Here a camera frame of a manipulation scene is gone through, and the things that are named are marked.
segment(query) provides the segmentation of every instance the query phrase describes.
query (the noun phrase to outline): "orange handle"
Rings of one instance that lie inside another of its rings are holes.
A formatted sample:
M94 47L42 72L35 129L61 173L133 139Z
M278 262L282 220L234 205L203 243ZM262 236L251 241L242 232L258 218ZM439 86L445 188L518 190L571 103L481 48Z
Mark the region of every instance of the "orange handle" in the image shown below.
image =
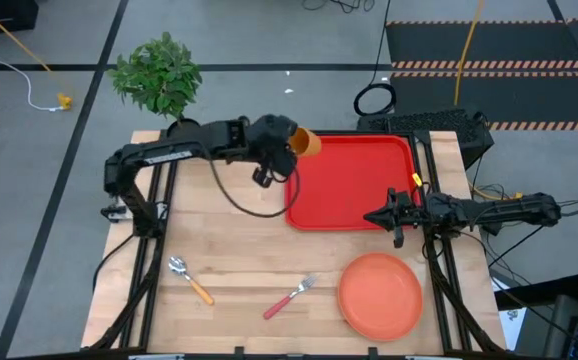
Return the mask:
M211 295L209 295L207 290L203 289L202 286L200 286L200 284L198 284L194 279L190 279L189 282L191 283L193 289L196 290L198 295L200 295L202 300L204 300L209 305L213 305L213 298Z
M289 301L291 301L289 295L285 296L282 300L280 300L279 303L270 307L269 310L265 311L262 317L264 317L265 320L271 319L271 317L274 316L278 311L280 311L280 309L282 309L285 305L289 304Z

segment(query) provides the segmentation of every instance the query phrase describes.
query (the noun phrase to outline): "metal spoon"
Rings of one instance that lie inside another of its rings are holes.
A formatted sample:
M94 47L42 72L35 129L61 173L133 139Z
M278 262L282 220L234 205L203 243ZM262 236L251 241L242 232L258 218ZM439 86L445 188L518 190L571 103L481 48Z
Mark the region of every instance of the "metal spoon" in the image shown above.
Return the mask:
M187 273L187 264L185 264L184 260L178 256L172 256L169 258L169 269L174 273L184 276L187 281L191 284L191 287L200 295L202 300L204 300L207 304L213 305L214 301L211 295L200 286L194 279L189 276Z

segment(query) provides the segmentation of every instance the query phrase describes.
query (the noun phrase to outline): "red handle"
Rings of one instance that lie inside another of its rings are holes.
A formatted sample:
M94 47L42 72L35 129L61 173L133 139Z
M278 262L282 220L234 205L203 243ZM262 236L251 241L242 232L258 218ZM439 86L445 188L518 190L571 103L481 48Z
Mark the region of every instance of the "red handle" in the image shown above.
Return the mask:
M282 300L280 300L279 303L270 307L269 310L265 311L262 317L264 317L265 320L271 319L271 317L274 316L278 311L280 311L280 309L282 309L285 305L289 304L289 301L291 301L289 295L285 296Z

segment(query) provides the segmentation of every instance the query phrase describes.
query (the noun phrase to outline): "white cable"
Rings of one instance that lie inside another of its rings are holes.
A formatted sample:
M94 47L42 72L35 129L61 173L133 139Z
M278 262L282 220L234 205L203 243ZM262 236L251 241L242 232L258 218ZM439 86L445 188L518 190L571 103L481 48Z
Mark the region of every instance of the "white cable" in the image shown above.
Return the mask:
M29 105L30 105L31 107L33 107L34 109L37 109L37 110L51 111L51 112L55 112L55 111L58 111L58 110L64 110L64 108L63 108L62 106L53 107L53 108L43 108L43 107L34 105L34 104L31 102L31 80L29 79L29 76L27 76L27 74L23 73L22 71L16 69L14 66L7 64L7 63L4 62L4 61L0 61L0 64L8 67L9 69L11 69L11 70L13 70L13 71L15 71L15 72L17 72L18 74L22 75L22 76L25 78L25 80L27 80L27 102L29 103Z

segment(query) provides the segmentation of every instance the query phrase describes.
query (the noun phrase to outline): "orange cup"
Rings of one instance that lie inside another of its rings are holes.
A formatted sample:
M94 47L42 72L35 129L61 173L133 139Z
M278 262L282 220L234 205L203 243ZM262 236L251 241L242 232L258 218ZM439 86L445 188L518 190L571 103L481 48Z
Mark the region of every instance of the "orange cup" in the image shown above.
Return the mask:
M322 149L320 138L308 129L298 127L289 138L289 145L299 157L316 155Z

